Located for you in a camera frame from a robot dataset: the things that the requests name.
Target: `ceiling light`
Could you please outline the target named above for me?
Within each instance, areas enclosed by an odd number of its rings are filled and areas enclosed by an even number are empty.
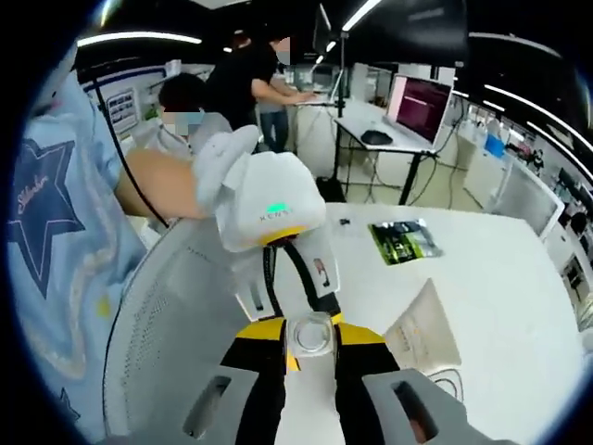
[[[520,142],[523,142],[525,140],[525,136],[523,136],[519,132],[513,130],[512,128],[509,129],[509,133],[512,134],[515,139],[519,139]]]
[[[546,133],[544,130],[542,130],[541,128],[539,128],[537,125],[535,125],[532,122],[528,122],[527,125],[530,126],[531,128],[533,128],[534,130],[540,132],[545,137],[547,137],[549,141],[553,142],[560,150],[562,150],[564,153],[566,153],[566,155],[571,159],[571,161],[575,165],[580,167],[581,172],[584,172],[585,175],[588,176],[588,180],[593,182],[593,174],[591,174],[591,172],[585,167],[585,165],[583,165],[583,163],[580,160],[578,160],[576,158],[576,156],[568,148],[566,148],[563,144],[561,144],[558,141],[558,139],[552,137],[551,134]]]
[[[501,107],[500,105],[493,104],[492,102],[489,102],[487,100],[483,100],[482,102],[484,102],[484,104],[485,105],[488,105],[489,107],[492,107],[494,109],[497,109],[498,111],[504,111],[504,108]]]
[[[325,8],[323,7],[323,3],[319,3],[319,9],[322,12],[323,21],[325,22],[325,26],[328,30],[332,29],[332,24],[330,23],[329,18],[327,17],[327,13],[325,12]]]
[[[554,51],[553,49],[544,46],[542,44],[537,44],[536,42],[532,42],[531,40],[522,39],[521,37],[516,37],[513,34],[511,35],[504,35],[504,34],[495,34],[493,32],[470,32],[470,37],[473,38],[482,38],[482,39],[498,39],[498,40],[506,40],[508,42],[515,42],[516,44],[531,46],[535,49],[539,49],[540,51],[544,51],[546,53],[552,54],[555,57],[562,58],[562,56]]]
[[[105,26],[105,24],[107,23],[107,18],[109,17],[109,10],[111,9],[112,6],[113,6],[112,0],[106,0],[106,2],[103,4],[103,7],[101,8],[101,20],[100,20],[101,28],[103,28]]]
[[[200,45],[201,39],[195,37],[188,37],[186,35],[169,34],[167,32],[150,32],[150,31],[133,31],[133,32],[113,32],[110,34],[98,34],[93,37],[86,37],[79,40],[76,45],[80,48],[82,46],[99,44],[102,42],[109,42],[112,40],[122,39],[160,39],[173,40],[176,42],[186,42],[188,44]]]
[[[526,104],[527,106],[529,106],[529,107],[531,107],[533,109],[536,109],[540,113],[545,114],[550,119],[552,119],[553,121],[555,121],[556,123],[558,123],[560,126],[564,127],[566,130],[568,130],[570,133],[572,133],[573,136],[576,137],[579,141],[581,141],[589,150],[593,151],[593,146],[585,139],[585,137],[583,137],[577,130],[575,130],[573,127],[571,127],[568,123],[566,123],[565,121],[563,121],[559,117],[553,115],[552,113],[550,113],[546,109],[540,107],[539,105],[534,104],[533,102],[531,102],[531,101],[529,101],[527,99],[524,99],[524,98],[520,97],[519,95],[514,95],[513,93],[509,93],[508,91],[501,90],[500,88],[497,88],[496,86],[484,85],[484,87],[487,88],[488,90],[492,90],[492,91],[495,91],[495,92],[500,93],[502,95],[506,95],[506,96],[508,96],[510,98],[513,98],[515,100],[518,100],[519,102],[522,102],[522,103]]]
[[[381,0],[367,0],[367,3],[362,5],[358,11],[350,18],[349,21],[342,27],[342,31],[350,31],[354,25],[356,25],[360,19],[368,14],[368,12],[375,6],[379,5]]]

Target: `black cable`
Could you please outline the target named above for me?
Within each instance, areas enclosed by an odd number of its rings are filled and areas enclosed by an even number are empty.
[[[379,161],[379,153],[377,153],[377,156],[375,157],[375,160],[372,163],[372,176],[371,176],[371,182],[369,183],[369,193],[367,194],[367,197],[364,199],[364,204],[366,204],[369,201],[369,198],[372,199],[373,204],[376,202],[374,199],[374,195],[372,194],[372,183],[374,181],[375,176],[377,176],[377,162],[378,161]]]
[[[276,264],[276,249],[276,246],[266,246],[265,248],[263,248],[263,278],[264,283],[266,285],[266,291],[268,292],[268,297],[270,297],[271,307],[274,309],[274,316],[282,317],[283,312],[280,308],[280,303],[278,302],[278,297],[276,297],[276,292],[274,290],[274,269]]]
[[[334,116],[332,116],[332,113],[330,113],[330,110],[327,107],[323,107],[323,109],[325,110],[325,113],[329,116],[331,122],[334,123]],[[332,138],[334,139],[334,146],[336,146],[337,145],[337,140],[336,140],[337,134],[334,135],[333,128],[331,126],[330,126],[330,133],[332,134]]]
[[[463,102],[461,101],[461,117],[458,121],[463,121],[464,117],[465,108],[463,107]],[[450,210],[453,207],[453,176],[455,175],[455,172],[457,171],[460,165],[460,127],[460,125],[457,125],[457,130],[455,131],[455,138],[457,140],[457,155],[455,157],[455,166],[453,167],[448,176],[448,210]]]
[[[150,203],[150,201],[142,193],[142,191],[140,190],[140,186],[138,185],[138,183],[136,183],[136,180],[134,179],[134,177],[132,175],[132,171],[130,170],[130,167],[128,166],[128,163],[126,162],[126,158],[125,158],[125,156],[123,156],[123,152],[121,151],[120,141],[118,140],[118,137],[115,134],[115,130],[113,129],[113,125],[111,124],[111,119],[109,118],[108,113],[107,113],[107,105],[105,103],[105,99],[103,98],[103,95],[101,94],[101,89],[99,88],[99,83],[96,81],[96,79],[93,79],[93,87],[95,88],[96,96],[99,99],[99,105],[100,105],[101,111],[103,112],[103,115],[105,117],[105,120],[107,121],[107,127],[109,128],[109,132],[111,133],[111,138],[113,139],[113,143],[115,144],[115,148],[118,150],[118,155],[120,156],[121,163],[123,164],[123,169],[128,174],[128,177],[130,178],[130,181],[132,181],[132,185],[136,189],[136,193],[143,200],[143,202],[146,204],[146,206],[150,209],[150,211],[152,212],[152,214],[155,215],[155,217],[165,227],[169,228],[169,225],[167,224],[167,222],[165,221],[165,219],[162,216],[160,216],[160,214],[158,214],[158,212],[152,206],[152,204]]]
[[[418,199],[420,199],[420,197],[424,194],[424,192],[426,191],[426,189],[428,188],[428,185],[431,183],[431,181],[433,180],[433,178],[435,177],[435,173],[436,173],[436,158],[437,155],[443,151],[445,149],[445,147],[447,146],[447,142],[448,140],[451,138],[451,136],[456,132],[458,126],[461,124],[461,120],[463,119],[463,116],[461,115],[461,117],[459,119],[457,119],[457,121],[453,124],[453,126],[451,127],[451,131],[448,132],[447,135],[447,139],[445,139],[445,142],[443,143],[443,145],[432,155],[430,155],[429,157],[433,159],[434,165],[433,165],[433,171],[430,173],[430,176],[428,177],[428,181],[426,181],[426,184],[424,185],[422,191],[420,192],[420,195],[418,195],[415,199],[412,200],[412,202],[408,205],[413,205],[416,201],[418,201]]]
[[[329,118],[332,121],[334,121],[334,116],[332,116],[332,114],[329,112],[329,109],[327,107],[324,107],[324,108],[325,108],[325,113],[329,116]],[[337,139],[336,139],[336,135],[334,135],[334,132],[332,132],[332,138],[334,139],[334,146],[337,146]],[[348,141],[348,147],[347,147],[348,148],[348,151],[350,151],[350,152],[352,151],[352,142],[353,141],[354,141],[354,138],[352,136],[350,136],[349,137],[349,141]],[[373,163],[373,173],[372,173],[373,174],[373,178],[371,179],[371,184],[372,184],[372,181],[374,181],[374,178],[376,178],[376,180],[379,182],[379,185],[381,185],[383,187],[396,188],[396,189],[399,188],[399,187],[397,187],[395,185],[386,184],[384,181],[381,180],[381,177],[379,176],[379,172],[376,169],[377,162],[378,162],[378,159]]]
[[[311,278],[309,269],[307,269],[307,264],[303,260],[303,257],[300,256],[300,253],[298,253],[297,248],[292,242],[288,241],[284,245],[284,250],[286,250],[286,254],[288,254],[288,257],[293,262],[293,264],[295,264],[300,281],[303,283],[303,287],[305,288],[305,296],[307,297],[309,306],[314,311],[317,311],[319,306],[319,298],[317,296],[317,289],[315,287],[315,283],[313,282],[313,278]]]
[[[352,158],[354,157],[354,150],[352,149],[352,146],[355,142],[357,142],[354,137],[352,137],[352,135],[350,134],[348,139],[348,155],[349,155],[349,159],[348,159],[348,168],[347,168],[347,172],[346,172],[346,193],[344,194],[344,197],[346,198],[346,202],[348,201],[348,192],[350,191],[350,172],[352,172]]]
[[[433,180],[433,177],[435,176],[435,173],[436,173],[436,157],[432,157],[432,160],[433,160],[433,163],[434,163],[433,164],[433,171],[430,173],[430,176],[428,177],[428,181],[426,181],[426,184],[424,185],[422,191],[420,192],[420,195],[418,195],[417,197],[415,197],[410,204],[407,204],[408,206],[413,205],[416,201],[418,201],[418,199],[420,199],[420,197],[424,194],[424,192],[428,188],[428,185]]]

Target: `blue bin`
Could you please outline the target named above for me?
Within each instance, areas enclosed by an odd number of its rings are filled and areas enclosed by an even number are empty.
[[[489,134],[486,139],[485,149],[497,158],[502,158],[502,155],[504,155],[504,142],[492,134]]]

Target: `blue shirt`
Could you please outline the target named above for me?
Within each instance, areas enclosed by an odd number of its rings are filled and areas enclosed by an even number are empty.
[[[7,222],[9,273],[32,357],[58,406],[92,442],[105,436],[111,327],[145,247],[114,196],[121,162],[72,72],[29,122]]]

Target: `black ceiling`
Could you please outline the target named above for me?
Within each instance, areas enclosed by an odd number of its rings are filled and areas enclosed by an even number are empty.
[[[364,0],[323,0],[333,28],[340,29]],[[319,0],[253,0],[251,2],[209,10],[190,0],[123,0],[98,32],[162,31],[198,37],[201,45],[158,41],[127,41],[92,45],[79,52],[77,64],[139,57],[129,63],[162,63],[181,58],[193,63],[216,63],[224,57],[223,47],[230,44],[233,31],[245,29],[258,34],[264,23],[281,23],[296,38],[296,58],[313,60],[311,37],[314,10]],[[469,32],[492,32],[515,35],[533,41],[561,54],[560,57],[534,47],[500,40],[470,38],[464,68],[458,70],[456,89],[471,95],[472,100],[490,100],[507,109],[505,114],[524,124],[533,121],[545,127],[549,121],[539,113],[512,99],[489,92],[484,84],[511,91],[548,109],[569,122],[593,141],[585,129],[581,98],[574,82],[574,67],[590,76],[593,51],[585,34],[586,12],[579,14],[576,0],[542,2],[540,0],[466,0]],[[385,45],[373,40],[369,23],[360,22],[347,42],[347,60],[377,64],[389,60]],[[337,62],[335,49],[328,61]],[[417,60],[431,63],[431,60]],[[576,146],[580,159],[593,166],[593,153]]]

